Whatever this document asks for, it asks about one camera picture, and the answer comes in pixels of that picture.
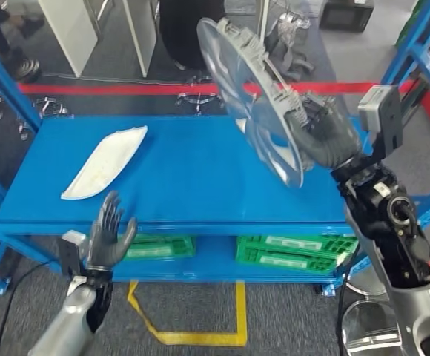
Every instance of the gray carpet floor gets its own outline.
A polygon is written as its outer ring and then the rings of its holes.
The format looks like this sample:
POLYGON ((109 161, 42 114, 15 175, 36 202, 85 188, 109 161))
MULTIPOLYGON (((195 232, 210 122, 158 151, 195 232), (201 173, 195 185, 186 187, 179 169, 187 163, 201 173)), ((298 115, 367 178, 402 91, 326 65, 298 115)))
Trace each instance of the gray carpet floor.
MULTIPOLYGON (((336 74, 339 80, 379 79, 394 54, 391 49, 392 38, 379 35, 388 32, 388 22, 382 16, 405 16, 410 11, 413 2, 395 1, 394 6, 385 0, 376 1, 376 13, 363 35, 319 33, 313 26, 306 52, 316 66, 316 71, 311 78, 305 80, 334 80, 336 74)), ((253 11, 253 3, 250 0, 230 0, 227 2, 227 11, 253 11)), ((310 11, 305 3, 295 0, 290 3, 292 8, 297 6, 310 11)), ((272 21, 281 10, 279 5, 273 5, 270 14, 272 21)), ((253 26, 253 18, 250 16, 235 16, 232 20, 253 26)), ((45 72, 71 74, 71 69, 48 27, 27 42, 23 42, 14 31, 11 31, 9 36, 11 42, 20 43, 30 56, 40 59, 45 72)), ((131 46, 129 30, 125 19, 122 17, 121 3, 116 0, 116 7, 106 21, 103 39, 95 48, 84 75, 137 79, 140 75, 135 58, 136 52, 131 46), (127 54, 119 56, 122 46, 125 47, 127 54)), ((164 46, 158 43, 149 79, 183 82, 189 76, 189 73, 177 72, 167 57, 164 46)), ((82 83, 54 76, 44 76, 41 81, 68 85, 82 83)), ((189 104, 174 106, 175 98, 173 97, 58 99, 76 114, 194 113, 194 108, 189 104)), ((350 112, 355 112, 358 97, 345 96, 339 101, 342 106, 344 102, 350 112)), ((217 104, 204 110, 221 112, 217 104)), ((31 141, 21 142, 14 116, 11 113, 5 115, 0 121, 0 182, 8 186, 31 141)), ((388 164, 394 168, 412 194, 430 192, 429 119, 421 110, 417 112, 405 129, 404 145, 390 157, 388 164)), ((430 238, 430 228, 427 233, 430 238)), ((35 239, 54 249, 51 237, 35 239)), ((11 251, 6 253, 5 261, 0 268, 0 276, 12 275, 14 280, 35 265, 11 251)), ((45 269, 36 271, 24 282, 16 293, 9 315, 2 355, 27 355, 60 309, 67 284, 65 279, 45 269)), ((116 284, 109 313, 88 355, 338 354, 334 332, 337 300, 318 295, 313 286, 247 285, 248 343, 244 348, 164 346, 148 333, 143 322, 126 301, 127 288, 126 283, 116 284)), ((161 331, 233 332, 235 329, 235 288, 232 284, 142 283, 136 293, 146 314, 161 331)), ((0 322, 8 298, 8 295, 0 297, 0 322)), ((353 298, 355 296, 348 296, 348 300, 353 298)))

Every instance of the green plastic tray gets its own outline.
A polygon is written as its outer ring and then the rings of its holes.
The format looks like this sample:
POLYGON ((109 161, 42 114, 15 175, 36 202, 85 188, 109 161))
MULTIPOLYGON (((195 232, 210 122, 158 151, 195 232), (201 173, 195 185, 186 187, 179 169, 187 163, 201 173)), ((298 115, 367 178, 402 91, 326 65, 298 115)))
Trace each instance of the green plastic tray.
POLYGON ((351 254, 358 241, 346 235, 299 236, 240 236, 238 245, 279 252, 302 253, 320 257, 346 257, 351 254))
POLYGON ((126 259, 189 257, 195 254, 195 237, 138 234, 126 259))
POLYGON ((238 245, 236 260, 243 263, 256 263, 267 266, 309 271, 326 274, 337 266, 335 258, 309 256, 306 254, 287 254, 238 245))

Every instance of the wire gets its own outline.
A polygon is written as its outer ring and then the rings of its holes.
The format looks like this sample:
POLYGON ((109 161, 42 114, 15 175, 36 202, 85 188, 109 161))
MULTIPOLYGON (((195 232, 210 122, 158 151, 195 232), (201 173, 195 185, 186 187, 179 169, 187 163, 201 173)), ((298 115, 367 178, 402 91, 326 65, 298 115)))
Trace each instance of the wire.
POLYGON ((355 250, 351 254, 351 259, 347 263, 345 267, 345 272, 343 282, 342 282, 342 286, 340 287, 340 293, 339 294, 339 309, 337 310, 337 343, 339 345, 339 352, 340 356, 345 356, 344 352, 344 341, 342 337, 342 312, 344 309, 344 294, 345 292, 345 288, 347 286, 347 280, 348 279, 348 275, 350 274, 351 269, 353 267, 353 264, 355 262, 357 255, 360 251, 360 243, 357 244, 355 250))
POLYGON ((2 341, 4 329, 5 328, 5 323, 8 321, 8 317, 9 316, 9 310, 11 309, 11 304, 12 303, 12 299, 14 297, 14 294, 16 293, 16 289, 17 289, 19 284, 20 284, 20 282, 24 280, 26 277, 39 269, 40 267, 48 265, 48 264, 52 263, 54 261, 55 261, 55 260, 48 260, 47 262, 43 262, 43 263, 40 263, 37 266, 34 266, 34 267, 30 269, 29 271, 24 273, 23 276, 20 277, 17 281, 16 281, 16 283, 14 284, 14 287, 11 291, 11 295, 9 296, 9 300, 8 301, 8 305, 5 306, 5 311, 4 312, 4 316, 2 316, 2 321, 1 322, 1 327, 0 327, 0 356, 1 356, 1 343, 2 341))

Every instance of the black chair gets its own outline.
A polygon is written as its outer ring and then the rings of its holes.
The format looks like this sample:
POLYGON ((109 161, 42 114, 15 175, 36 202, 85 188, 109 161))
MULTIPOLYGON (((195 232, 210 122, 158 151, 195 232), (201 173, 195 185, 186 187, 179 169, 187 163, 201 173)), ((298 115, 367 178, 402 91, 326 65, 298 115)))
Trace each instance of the black chair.
MULTIPOLYGON (((168 55, 181 70, 198 70, 198 75, 193 76, 190 84, 210 82, 209 76, 204 76, 207 67, 204 61, 198 37, 197 24, 202 18, 210 18, 215 22, 225 16, 224 0, 160 0, 159 32, 161 39, 168 55)), ((181 93, 176 101, 180 105, 182 100, 196 105, 197 114, 200 114, 201 105, 219 99, 216 93, 208 95, 181 93)))

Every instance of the yellow line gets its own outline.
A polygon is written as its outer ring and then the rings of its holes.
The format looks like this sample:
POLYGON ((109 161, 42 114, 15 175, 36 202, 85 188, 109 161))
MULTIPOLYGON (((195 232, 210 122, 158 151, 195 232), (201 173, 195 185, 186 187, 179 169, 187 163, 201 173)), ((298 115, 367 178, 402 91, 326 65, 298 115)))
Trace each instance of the yellow line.
POLYGON ((237 332, 159 332, 146 317, 134 296, 137 281, 131 281, 128 292, 128 301, 146 324, 149 332, 164 345, 198 345, 198 346, 245 346, 248 339, 247 325, 247 294, 244 282, 237 282, 236 325, 237 332))

